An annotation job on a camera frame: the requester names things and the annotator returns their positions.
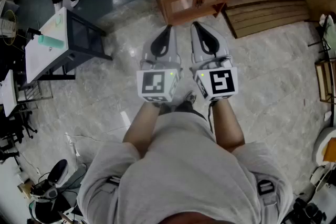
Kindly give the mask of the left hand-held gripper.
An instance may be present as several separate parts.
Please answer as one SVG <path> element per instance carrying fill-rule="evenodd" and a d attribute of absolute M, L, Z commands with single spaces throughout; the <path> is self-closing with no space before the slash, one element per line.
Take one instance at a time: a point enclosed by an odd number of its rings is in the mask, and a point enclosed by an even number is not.
<path fill-rule="evenodd" d="M 152 33 L 143 45 L 142 59 L 136 72 L 138 96 L 151 103 L 172 102 L 182 72 L 176 28 L 167 25 Z"/>

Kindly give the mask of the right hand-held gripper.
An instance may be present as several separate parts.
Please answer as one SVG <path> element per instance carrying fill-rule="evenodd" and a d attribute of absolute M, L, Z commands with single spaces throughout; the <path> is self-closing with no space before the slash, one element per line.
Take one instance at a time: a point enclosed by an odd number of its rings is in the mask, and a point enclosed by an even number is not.
<path fill-rule="evenodd" d="M 190 71 L 203 98 L 213 102 L 236 95 L 237 68 L 232 65 L 225 38 L 211 26 L 193 22 L 191 39 L 195 63 Z"/>

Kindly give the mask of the person's left forearm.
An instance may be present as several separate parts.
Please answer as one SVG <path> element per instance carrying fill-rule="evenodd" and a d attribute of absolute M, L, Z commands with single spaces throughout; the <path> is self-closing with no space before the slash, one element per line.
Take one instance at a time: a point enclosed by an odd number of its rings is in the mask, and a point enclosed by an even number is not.
<path fill-rule="evenodd" d="M 127 130 L 123 142 L 132 144 L 142 158 L 152 141 L 152 135 L 160 113 L 157 103 L 144 102 Z"/>

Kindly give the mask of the brown square block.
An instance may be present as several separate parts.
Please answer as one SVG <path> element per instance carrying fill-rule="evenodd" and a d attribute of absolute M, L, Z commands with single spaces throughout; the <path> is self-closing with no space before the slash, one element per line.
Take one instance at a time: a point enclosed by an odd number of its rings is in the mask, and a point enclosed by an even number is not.
<path fill-rule="evenodd" d="M 25 183 L 19 184 L 17 186 L 17 188 L 19 189 L 19 191 L 24 195 L 24 198 L 26 200 L 30 200 L 31 199 L 31 187 L 34 185 L 34 182 L 32 180 L 28 180 Z"/>

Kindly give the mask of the wooden cabinet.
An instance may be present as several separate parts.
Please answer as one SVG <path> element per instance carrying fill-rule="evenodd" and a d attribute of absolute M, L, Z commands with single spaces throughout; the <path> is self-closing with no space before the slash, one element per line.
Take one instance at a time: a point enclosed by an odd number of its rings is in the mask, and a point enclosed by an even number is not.
<path fill-rule="evenodd" d="M 200 17 L 217 17 L 228 0 L 156 0 L 167 25 L 180 25 Z"/>

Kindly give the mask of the person's grey shoe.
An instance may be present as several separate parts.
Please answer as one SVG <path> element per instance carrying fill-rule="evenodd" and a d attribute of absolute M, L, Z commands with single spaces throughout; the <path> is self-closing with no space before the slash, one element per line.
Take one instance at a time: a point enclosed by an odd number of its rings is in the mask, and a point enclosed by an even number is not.
<path fill-rule="evenodd" d="M 184 97 L 184 102 L 189 102 L 194 104 L 196 101 L 197 94 L 194 91 L 189 91 Z"/>

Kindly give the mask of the person's black shorts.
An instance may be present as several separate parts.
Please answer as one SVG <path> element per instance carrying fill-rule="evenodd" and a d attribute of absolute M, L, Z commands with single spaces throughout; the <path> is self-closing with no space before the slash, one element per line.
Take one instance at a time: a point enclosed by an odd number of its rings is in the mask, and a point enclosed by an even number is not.
<path fill-rule="evenodd" d="M 205 119 L 202 114 L 194 110 L 193 104 L 190 101 L 183 101 L 179 105 L 167 105 L 164 103 L 161 105 L 159 115 L 164 115 L 172 112 L 193 113 Z"/>

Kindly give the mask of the wooden slat platform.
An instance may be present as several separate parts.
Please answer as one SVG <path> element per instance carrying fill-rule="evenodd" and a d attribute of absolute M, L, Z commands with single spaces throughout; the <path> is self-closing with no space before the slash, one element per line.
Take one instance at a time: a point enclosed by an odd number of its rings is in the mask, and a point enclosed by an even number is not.
<path fill-rule="evenodd" d="M 309 19 L 306 0 L 228 0 L 222 13 L 236 39 Z"/>

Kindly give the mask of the teal bottle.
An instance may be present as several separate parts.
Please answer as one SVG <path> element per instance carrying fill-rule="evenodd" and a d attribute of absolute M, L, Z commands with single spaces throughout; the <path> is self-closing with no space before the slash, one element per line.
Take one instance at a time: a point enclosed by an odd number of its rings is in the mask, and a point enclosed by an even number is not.
<path fill-rule="evenodd" d="M 52 48 L 63 48 L 64 47 L 64 41 L 49 37 L 46 35 L 39 35 L 38 36 L 38 43 L 47 47 L 52 47 Z"/>

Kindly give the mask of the small white black-framed table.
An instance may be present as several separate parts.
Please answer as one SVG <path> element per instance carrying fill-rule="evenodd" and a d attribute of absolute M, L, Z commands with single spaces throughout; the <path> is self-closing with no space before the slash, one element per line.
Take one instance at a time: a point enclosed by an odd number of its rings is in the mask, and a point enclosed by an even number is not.
<path fill-rule="evenodd" d="M 64 47 L 52 48 L 38 43 L 38 36 L 46 35 L 64 41 Z M 26 80 L 75 80 L 69 74 L 92 58 L 112 61 L 104 51 L 102 37 L 106 32 L 65 7 L 54 14 L 40 30 L 33 30 L 25 47 Z"/>

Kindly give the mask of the black chair with pale cloth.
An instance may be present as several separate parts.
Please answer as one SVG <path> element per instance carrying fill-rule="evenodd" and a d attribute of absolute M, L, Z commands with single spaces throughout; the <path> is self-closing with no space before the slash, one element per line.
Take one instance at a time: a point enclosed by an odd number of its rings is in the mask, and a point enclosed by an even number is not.
<path fill-rule="evenodd" d="M 336 53 L 336 13 L 330 12 L 328 15 L 322 14 L 319 21 L 314 21 L 319 23 L 316 27 L 320 40 L 309 44 L 308 47 L 321 44 L 322 50 L 319 53 L 332 50 Z"/>

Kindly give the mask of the wooden shelf rack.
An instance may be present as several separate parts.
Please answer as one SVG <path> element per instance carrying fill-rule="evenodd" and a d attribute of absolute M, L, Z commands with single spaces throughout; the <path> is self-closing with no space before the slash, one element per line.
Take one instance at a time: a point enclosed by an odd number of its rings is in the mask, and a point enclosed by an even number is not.
<path fill-rule="evenodd" d="M 314 64 L 320 101 L 336 105 L 336 58 L 323 59 Z"/>

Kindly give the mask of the person's grey shirt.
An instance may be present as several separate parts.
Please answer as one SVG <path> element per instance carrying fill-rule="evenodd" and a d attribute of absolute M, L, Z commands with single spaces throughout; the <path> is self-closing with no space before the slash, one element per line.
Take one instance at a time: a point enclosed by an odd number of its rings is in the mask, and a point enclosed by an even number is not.
<path fill-rule="evenodd" d="M 291 184 L 266 144 L 228 152 L 203 118 L 183 112 L 158 117 L 142 158 L 130 143 L 105 143 L 77 197 L 89 224 L 159 224 L 182 212 L 280 224 L 292 200 Z"/>

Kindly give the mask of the white table black legs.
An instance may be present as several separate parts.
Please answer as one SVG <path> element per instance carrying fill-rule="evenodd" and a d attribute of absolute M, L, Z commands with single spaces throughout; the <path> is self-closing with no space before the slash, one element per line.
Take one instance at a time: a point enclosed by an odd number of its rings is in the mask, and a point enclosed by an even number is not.
<path fill-rule="evenodd" d="M 5 116 L 8 118 L 20 105 L 36 103 L 42 100 L 53 98 L 51 84 L 48 84 L 47 93 L 43 94 L 39 81 L 20 86 L 15 80 L 17 75 L 22 73 L 14 72 L 9 69 L 5 79 L 0 83 L 0 101 L 2 101 Z"/>

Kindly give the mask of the grey black machine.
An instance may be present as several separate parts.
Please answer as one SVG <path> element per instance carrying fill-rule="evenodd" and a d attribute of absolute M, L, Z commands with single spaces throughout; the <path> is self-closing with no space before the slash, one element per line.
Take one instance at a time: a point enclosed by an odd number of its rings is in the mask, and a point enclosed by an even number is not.
<path fill-rule="evenodd" d="M 87 165 L 80 164 L 65 182 L 68 162 L 62 159 L 47 173 L 47 178 L 32 185 L 32 201 L 26 224 L 87 224 L 77 203 L 77 196 Z"/>

